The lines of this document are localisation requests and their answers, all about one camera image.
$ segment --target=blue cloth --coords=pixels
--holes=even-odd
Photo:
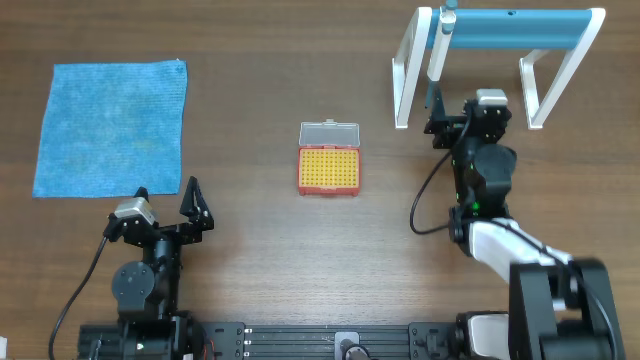
[[[55,65],[34,197],[177,194],[184,61]]]

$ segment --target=clear plastic lid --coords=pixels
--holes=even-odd
[[[356,123],[325,122],[300,124],[300,146],[360,146],[360,126]]]

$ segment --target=white stand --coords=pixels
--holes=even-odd
[[[549,116],[551,109],[558,101],[562,91],[569,83],[571,76],[580,65],[580,62],[587,53],[593,40],[595,39],[606,12],[601,8],[591,9],[591,21],[582,33],[576,47],[567,51],[562,65],[556,74],[549,91],[538,103],[538,92],[536,80],[533,73],[533,64],[547,54],[548,50],[533,50],[529,55],[520,59],[520,76],[522,79],[522,94],[527,113],[527,123],[529,129],[541,129],[542,124]],[[402,38],[402,43],[398,49],[396,57],[393,59],[393,105],[395,112],[396,129],[406,129],[409,122],[409,112],[415,94],[422,57],[427,47],[429,38],[429,26],[431,25],[432,10],[429,7],[416,9],[409,27]],[[455,23],[455,17],[449,19]],[[429,80],[437,82],[440,80],[442,69],[448,50],[451,34],[442,34],[443,14],[441,13],[438,24],[438,32],[431,53],[427,74]]]
[[[417,8],[391,64],[396,129],[406,129],[409,122],[409,112],[416,91],[418,75],[420,75],[422,57],[427,48],[430,25],[431,8]]]
[[[591,21],[582,33],[578,45],[567,51],[556,74],[553,83],[542,99],[542,104],[538,104],[538,90],[536,88],[536,78],[533,73],[533,64],[545,56],[548,50],[533,50],[529,55],[520,59],[520,77],[522,78],[522,93],[524,95],[524,105],[527,111],[527,124],[529,129],[542,129],[542,124],[549,116],[551,109],[558,101],[562,91],[571,80],[571,76],[580,65],[582,58],[587,53],[593,40],[596,38],[606,12],[604,9],[591,9]]]

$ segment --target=black cable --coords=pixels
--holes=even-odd
[[[413,205],[411,205],[411,212],[409,213],[409,226],[411,227],[411,231],[413,231],[414,233],[416,233],[418,235],[429,235],[429,234],[432,234],[434,232],[443,230],[443,229],[448,227],[448,226],[445,225],[444,227],[439,226],[439,227],[435,227],[435,228],[432,228],[432,229],[429,229],[429,230],[418,230],[418,229],[416,229],[416,226],[413,223],[413,218],[415,216],[416,207],[418,206],[418,202],[420,201],[420,197],[422,196],[422,193],[427,188],[427,185],[429,185],[429,183],[431,182],[431,178],[433,178],[433,176],[436,174],[436,172],[438,172],[438,170],[440,169],[440,166],[442,166],[442,164],[449,158],[449,156],[451,156],[451,154],[453,153],[453,150],[455,150],[455,148],[458,146],[458,144],[460,144],[462,142],[462,138],[467,134],[467,130],[469,130],[469,124],[471,124],[471,111],[468,112],[467,122],[464,124],[464,128],[462,129],[462,132],[460,133],[460,136],[458,137],[458,140],[456,140],[456,142],[453,144],[451,149],[449,151],[447,151],[445,156],[442,159],[440,159],[440,161],[438,161],[436,166],[433,167],[433,170],[431,170],[431,173],[429,174],[429,176],[427,176],[427,180],[424,181],[424,184],[422,184],[422,187],[418,191],[418,194],[416,195],[416,198],[413,200]]]
[[[80,291],[82,291],[82,288],[84,288],[84,286],[87,284],[87,281],[89,281],[91,274],[93,274],[93,270],[96,268],[96,264],[98,263],[100,254],[102,254],[102,250],[104,249],[104,246],[106,244],[107,244],[107,238],[104,237],[102,238],[102,242],[100,242],[100,246],[98,247],[98,251],[96,251],[96,255],[93,257],[93,261],[91,262],[91,266],[89,266],[89,270],[87,271],[87,274],[84,276],[84,279],[80,283],[80,286],[78,286],[78,288],[73,293],[73,295],[71,295],[71,298],[67,302],[67,305],[65,305],[64,309],[62,309],[62,313],[60,313],[60,316],[58,317],[58,322],[56,323],[56,326],[53,328],[53,331],[51,332],[51,337],[49,338],[49,359],[50,360],[55,360],[55,357],[53,356],[53,343],[56,340],[56,335],[58,334],[58,330],[60,330],[60,325],[62,325],[62,320],[64,320],[65,315],[67,315],[67,311],[69,311],[69,308],[71,307],[71,304],[73,304],[73,301],[78,297],[78,294],[80,294]]]
[[[587,296],[591,297],[593,302],[596,304],[596,307],[598,308],[598,311],[600,312],[600,315],[602,315],[602,318],[604,319],[604,322],[607,325],[607,331],[609,332],[609,338],[611,340],[611,342],[610,342],[611,359],[613,359],[613,360],[617,360],[618,359],[618,343],[617,343],[615,335],[614,335],[613,325],[611,324],[611,319],[609,319],[609,315],[607,314],[607,311],[604,309],[604,305],[602,305],[602,301],[600,301],[598,296],[595,294],[595,291],[593,290],[593,288],[591,288],[591,286],[589,286],[589,284],[587,284],[584,281],[584,278],[582,277],[582,275],[578,274],[571,266],[569,266],[568,264],[565,264],[556,255],[550,253],[547,250],[547,245],[542,244],[542,246],[540,246],[540,245],[536,244],[534,241],[529,239],[527,236],[522,234],[520,231],[517,231],[516,229],[512,228],[509,225],[506,225],[506,224],[503,224],[501,222],[498,222],[496,220],[491,220],[491,219],[464,219],[464,220],[462,220],[462,225],[468,225],[468,224],[476,223],[476,222],[489,223],[489,224],[501,227],[501,228],[511,232],[512,234],[515,234],[520,239],[522,239],[524,242],[529,244],[531,247],[533,247],[534,249],[538,250],[541,254],[552,258],[555,261],[557,266],[563,267],[564,269],[566,269],[567,272],[569,273],[569,275],[576,279],[576,282],[578,283],[578,285],[580,287],[582,287],[582,289],[584,290],[585,294],[587,294]],[[448,225],[441,225],[441,226],[438,226],[438,227],[435,227],[435,228],[431,229],[433,231],[431,231],[431,230],[429,230],[429,231],[431,233],[434,233],[436,231],[440,231],[440,230],[446,229],[447,227],[449,227],[449,226]]]

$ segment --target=wooden table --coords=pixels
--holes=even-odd
[[[508,288],[446,233],[419,237],[409,208],[443,155],[422,134],[426,84],[409,130],[393,127],[391,57],[420,1],[43,1],[0,7],[0,335],[9,356],[46,357],[51,329],[91,261],[120,199],[33,199],[53,64],[187,61],[183,186],[200,179],[216,229],[184,249],[180,307],[202,320],[258,324],[407,324],[504,310]],[[521,226],[547,244],[603,260],[629,359],[640,357],[640,3],[607,6],[599,37],[542,131],[526,129],[521,52],[452,51],[446,104],[503,88],[514,114],[502,144],[518,152],[508,197]],[[530,1],[484,1],[526,8]],[[546,88],[560,55],[537,66]],[[296,191],[300,122],[360,124],[356,198]],[[154,196],[160,221],[180,221],[181,196]],[[420,227],[455,203],[442,169]],[[78,327],[116,320],[111,277],[141,252],[107,245],[56,342],[75,356]]]

